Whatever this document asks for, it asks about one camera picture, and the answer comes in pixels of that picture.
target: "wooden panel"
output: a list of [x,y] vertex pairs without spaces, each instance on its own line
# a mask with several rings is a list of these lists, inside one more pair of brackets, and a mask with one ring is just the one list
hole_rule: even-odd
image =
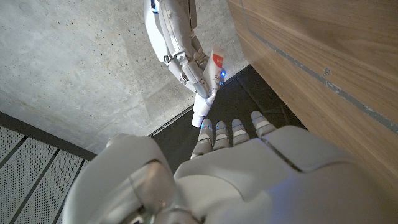
[[398,123],[396,6],[370,1],[243,3],[251,30],[318,74],[329,68],[327,80]]
[[[396,21],[397,17],[391,17],[396,12],[388,10],[396,6],[377,5],[376,11],[384,14],[376,19],[367,18],[371,22],[364,25],[352,1],[338,3],[320,5],[315,1],[244,0],[243,11],[241,1],[228,1],[243,52],[263,79],[309,131],[361,159],[377,181],[396,196],[398,135],[266,42],[274,44],[318,74],[323,74],[325,67],[328,67],[331,73],[326,75],[327,80],[369,105],[372,110],[397,122],[398,29],[390,30],[397,26],[396,22],[391,22]],[[346,7],[346,4],[351,7],[339,11],[339,6]],[[294,8],[291,14],[289,7]],[[350,16],[346,15],[346,10],[349,9],[356,16],[347,21]],[[386,17],[390,17],[389,20],[381,24]],[[372,32],[366,26],[377,26],[376,31]],[[388,55],[388,58],[383,60],[383,55]]]

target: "dark floor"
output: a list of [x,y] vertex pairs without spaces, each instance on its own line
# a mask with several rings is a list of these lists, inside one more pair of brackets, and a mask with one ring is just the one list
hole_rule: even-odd
[[[243,69],[234,80],[221,88],[206,118],[213,122],[213,129],[217,122],[224,121],[230,139],[232,139],[231,122],[238,118],[250,138],[256,138],[256,130],[250,119],[250,114],[254,110],[260,111],[277,128],[285,125],[305,128],[252,66]],[[191,125],[192,115],[193,111],[190,110],[153,136],[173,172],[182,162],[190,158],[198,140],[199,128]]]

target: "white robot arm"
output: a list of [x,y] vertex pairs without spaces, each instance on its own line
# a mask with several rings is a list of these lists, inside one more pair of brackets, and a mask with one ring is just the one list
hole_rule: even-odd
[[153,139],[120,134],[73,183],[63,223],[395,223],[397,204],[341,149],[251,115],[258,138],[202,122],[174,175]]
[[159,61],[180,82],[202,98],[211,91],[203,78],[208,57],[195,36],[194,0],[145,0],[145,25]]

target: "concrete wall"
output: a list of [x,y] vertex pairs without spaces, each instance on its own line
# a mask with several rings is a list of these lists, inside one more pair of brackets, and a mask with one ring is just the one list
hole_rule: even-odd
[[[193,104],[155,58],[142,9],[132,0],[2,0],[0,111],[99,153],[110,136],[148,135]],[[229,76],[244,68],[226,1],[198,0],[197,13],[205,52],[226,49]]]

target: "white bottle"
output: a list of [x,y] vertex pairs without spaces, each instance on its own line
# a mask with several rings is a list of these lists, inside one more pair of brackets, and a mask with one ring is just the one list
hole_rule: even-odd
[[216,98],[217,90],[220,87],[220,73],[223,68],[223,62],[224,50],[214,46],[205,71],[203,71],[203,78],[210,88],[210,96],[207,99],[202,98],[198,93],[195,96],[192,118],[192,125],[195,127],[200,127],[203,118],[209,113],[210,107]]

